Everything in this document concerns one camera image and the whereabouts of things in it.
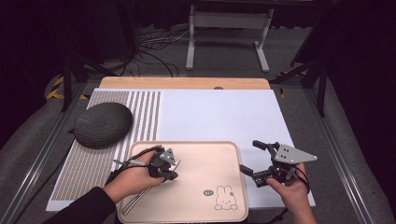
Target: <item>wooden tray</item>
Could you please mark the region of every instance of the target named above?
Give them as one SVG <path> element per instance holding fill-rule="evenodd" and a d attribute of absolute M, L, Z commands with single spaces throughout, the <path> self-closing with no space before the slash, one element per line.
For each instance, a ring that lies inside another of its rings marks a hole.
<path fill-rule="evenodd" d="M 127 216 L 119 204 L 123 223 L 235 222 L 248 216 L 248 203 L 239 150 L 232 142 L 136 142 L 130 155 L 156 145 L 173 149 L 178 178 L 151 189 Z"/>

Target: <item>hand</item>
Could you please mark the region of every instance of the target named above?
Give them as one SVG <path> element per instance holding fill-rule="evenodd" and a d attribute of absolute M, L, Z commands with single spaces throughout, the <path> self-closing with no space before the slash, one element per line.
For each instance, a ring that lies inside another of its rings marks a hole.
<path fill-rule="evenodd" d="M 297 167 L 305 173 L 303 163 L 297 164 Z M 296 172 L 306 181 L 300 171 Z M 280 195 L 285 206 L 293 213 L 293 223 L 317 223 L 309 205 L 307 188 L 301 180 L 292 179 L 282 185 L 277 180 L 268 178 L 266 183 Z"/>
<path fill-rule="evenodd" d="M 150 151 L 137 158 L 137 160 L 149 164 L 154 153 L 155 151 Z M 137 194 L 145 189 L 159 186 L 162 182 L 163 177 L 151 177 L 147 167 L 134 167 L 122 171 L 113 181 L 104 186 L 103 190 L 114 203 L 118 203 L 129 195 Z"/>

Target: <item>metal stand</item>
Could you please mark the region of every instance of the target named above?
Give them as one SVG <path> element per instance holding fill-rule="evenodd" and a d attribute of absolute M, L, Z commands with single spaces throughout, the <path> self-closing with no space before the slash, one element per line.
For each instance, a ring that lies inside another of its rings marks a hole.
<path fill-rule="evenodd" d="M 244 13 L 214 13 L 214 12 L 197 12 L 195 6 L 190 8 L 190 41 L 187 52 L 186 69 L 192 70 L 194 64 L 195 52 L 195 27 L 218 27 L 218 28 L 242 28 L 242 29 L 261 29 L 262 37 L 259 41 L 254 42 L 257 56 L 259 57 L 260 66 L 264 73 L 270 71 L 268 62 L 265 59 L 262 47 L 265 37 L 267 37 L 271 19 L 274 10 L 268 10 L 267 14 L 244 14 Z"/>

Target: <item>black sleeve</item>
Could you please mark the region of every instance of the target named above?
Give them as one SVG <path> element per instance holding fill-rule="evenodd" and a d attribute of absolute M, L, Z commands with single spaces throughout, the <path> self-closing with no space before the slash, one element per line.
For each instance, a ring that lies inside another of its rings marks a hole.
<path fill-rule="evenodd" d="M 95 187 L 44 223 L 103 223 L 115 210 L 116 205 L 107 194 Z"/>

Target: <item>metal gripper jaw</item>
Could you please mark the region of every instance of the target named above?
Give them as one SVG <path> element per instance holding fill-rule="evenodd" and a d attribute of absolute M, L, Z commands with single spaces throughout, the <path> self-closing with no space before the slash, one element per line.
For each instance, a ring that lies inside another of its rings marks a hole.
<path fill-rule="evenodd" d="M 300 162 L 315 161 L 318 157 L 301 151 L 295 147 L 282 144 L 277 150 L 274 159 L 275 161 L 280 161 L 286 164 L 297 164 Z"/>
<path fill-rule="evenodd" d="M 256 183 L 257 188 L 263 187 L 266 184 L 265 180 L 269 177 L 276 179 L 280 183 L 291 180 L 296 177 L 296 164 L 305 161 L 315 161 L 318 157 L 309 153 L 303 152 L 300 149 L 290 147 L 287 145 L 280 145 L 278 142 L 274 144 L 265 144 L 260 141 L 253 141 L 253 146 L 261 150 L 268 149 L 271 154 L 272 166 L 268 170 L 254 173 L 253 170 L 240 164 L 239 170 L 242 174 L 252 177 Z"/>
<path fill-rule="evenodd" d="M 166 151 L 163 147 L 157 148 L 148 165 L 148 173 L 152 177 L 163 177 L 165 180 L 173 180 L 177 177 L 177 173 L 171 169 L 172 165 L 177 165 L 172 148 Z"/>

